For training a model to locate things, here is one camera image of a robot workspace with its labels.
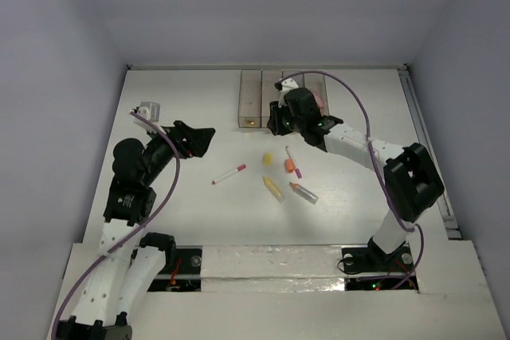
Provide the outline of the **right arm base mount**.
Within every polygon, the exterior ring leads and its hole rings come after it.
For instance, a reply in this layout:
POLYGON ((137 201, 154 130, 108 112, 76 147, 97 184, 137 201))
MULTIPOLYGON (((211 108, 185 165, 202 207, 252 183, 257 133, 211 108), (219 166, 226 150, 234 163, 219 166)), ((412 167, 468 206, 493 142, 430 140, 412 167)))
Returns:
POLYGON ((392 254, 371 246, 342 248, 336 267, 345 276, 346 291, 418 290, 410 247, 392 254))

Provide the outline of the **orange clear highlighter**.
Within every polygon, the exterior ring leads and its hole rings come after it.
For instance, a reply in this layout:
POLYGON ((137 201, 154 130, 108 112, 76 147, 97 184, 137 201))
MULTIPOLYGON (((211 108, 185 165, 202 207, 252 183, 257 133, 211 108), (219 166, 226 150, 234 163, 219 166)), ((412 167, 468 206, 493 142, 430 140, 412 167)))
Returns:
POLYGON ((296 195, 302 197, 305 201, 308 201, 313 205, 318 202, 319 197, 302 185, 295 182, 290 182, 289 186, 296 195))

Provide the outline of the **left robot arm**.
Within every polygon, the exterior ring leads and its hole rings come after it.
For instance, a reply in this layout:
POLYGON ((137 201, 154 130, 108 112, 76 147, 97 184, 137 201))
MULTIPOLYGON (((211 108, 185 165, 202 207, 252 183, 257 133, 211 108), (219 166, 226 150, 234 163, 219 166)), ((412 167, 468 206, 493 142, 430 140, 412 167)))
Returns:
POLYGON ((59 307, 52 339, 130 339, 134 313, 156 275, 179 269, 174 237, 145 230, 161 211, 151 185, 170 161, 203 157, 215 130, 139 121, 151 139, 123 139, 113 149, 98 257, 59 307))

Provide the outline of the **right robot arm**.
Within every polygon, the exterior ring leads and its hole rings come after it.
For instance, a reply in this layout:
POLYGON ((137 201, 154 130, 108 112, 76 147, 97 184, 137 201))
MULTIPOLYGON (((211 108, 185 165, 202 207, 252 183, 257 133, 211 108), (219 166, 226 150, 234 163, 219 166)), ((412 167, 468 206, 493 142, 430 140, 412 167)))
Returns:
POLYGON ((269 105, 267 124, 273 135, 298 133, 308 145, 375 172, 389 210, 367 243, 366 258, 374 269, 388 268, 419 217, 445 192, 429 151, 420 143, 403 147, 373 139, 340 118, 322 114, 307 88, 288 81, 275 88, 279 99, 269 105))

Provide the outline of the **orange highlighter cap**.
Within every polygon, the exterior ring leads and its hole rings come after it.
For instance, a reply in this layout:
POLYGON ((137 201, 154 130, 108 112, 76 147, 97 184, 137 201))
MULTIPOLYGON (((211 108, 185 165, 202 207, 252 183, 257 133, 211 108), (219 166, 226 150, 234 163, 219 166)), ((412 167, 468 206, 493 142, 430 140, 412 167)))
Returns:
POLYGON ((295 164, 294 164, 294 161, 291 160, 290 158, 287 158, 285 161, 284 161, 284 168, 286 170, 287 173, 291 174, 295 171, 295 164))

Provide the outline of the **pink marker pen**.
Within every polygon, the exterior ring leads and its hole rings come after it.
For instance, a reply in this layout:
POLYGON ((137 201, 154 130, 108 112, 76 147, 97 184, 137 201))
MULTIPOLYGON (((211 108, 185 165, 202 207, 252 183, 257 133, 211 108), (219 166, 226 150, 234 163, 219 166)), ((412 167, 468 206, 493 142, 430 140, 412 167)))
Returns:
POLYGON ((243 171, 245 168, 246 168, 246 164, 241 164, 240 166, 235 167, 234 169, 226 172, 225 174, 216 177, 215 179, 212 180, 211 184, 212 185, 217 185, 218 183, 223 182, 226 179, 234 176, 235 174, 243 171))
POLYGON ((285 152, 286 152, 286 154, 287 154, 288 158, 290 158, 291 160, 293 160, 293 161, 294 161, 294 164, 295 164, 295 171, 294 171, 293 173, 297 176, 297 178, 298 178, 298 179, 302 179, 303 175, 302 175, 302 173, 301 173, 301 170, 300 170, 300 168, 299 168, 299 166, 298 166, 298 164, 297 164, 297 162, 296 162, 296 160, 295 160, 294 156, 292 155, 292 151, 291 151, 291 149, 290 149, 290 146, 286 146, 286 147, 285 147, 285 152))

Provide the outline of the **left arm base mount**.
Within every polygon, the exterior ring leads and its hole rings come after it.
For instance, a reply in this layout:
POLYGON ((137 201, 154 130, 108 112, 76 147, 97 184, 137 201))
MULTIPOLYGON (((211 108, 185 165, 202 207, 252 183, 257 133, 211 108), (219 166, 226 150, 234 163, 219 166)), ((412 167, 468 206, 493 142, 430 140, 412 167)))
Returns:
POLYGON ((202 289, 202 248, 177 248, 174 266, 165 267, 151 282, 149 292, 199 292, 202 289))

